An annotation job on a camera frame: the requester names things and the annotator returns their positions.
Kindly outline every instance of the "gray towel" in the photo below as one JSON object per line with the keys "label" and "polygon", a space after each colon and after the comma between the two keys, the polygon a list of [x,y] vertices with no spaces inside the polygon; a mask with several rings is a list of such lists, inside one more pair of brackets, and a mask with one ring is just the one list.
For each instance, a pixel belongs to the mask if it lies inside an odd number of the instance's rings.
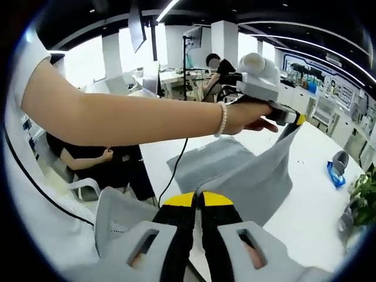
{"label": "gray towel", "polygon": [[[175,180],[182,193],[206,190],[228,197],[244,221],[264,226],[293,186],[288,156],[299,128],[257,157],[232,137],[186,152]],[[177,158],[167,161],[171,171]]]}

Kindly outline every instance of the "monitor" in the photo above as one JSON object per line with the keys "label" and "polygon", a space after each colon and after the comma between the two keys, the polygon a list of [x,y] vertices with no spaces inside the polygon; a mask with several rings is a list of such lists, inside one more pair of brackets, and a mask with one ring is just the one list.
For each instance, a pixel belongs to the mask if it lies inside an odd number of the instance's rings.
{"label": "monitor", "polygon": [[162,96],[158,61],[154,61],[143,68],[142,88],[152,96]]}
{"label": "monitor", "polygon": [[142,22],[142,14],[139,9],[139,0],[133,0],[129,11],[128,27],[132,40],[133,50],[136,53],[146,41],[145,26]]}
{"label": "monitor", "polygon": [[202,30],[203,27],[199,26],[198,28],[193,28],[184,33],[184,36],[186,37],[186,45],[189,46],[188,50],[201,48]]}

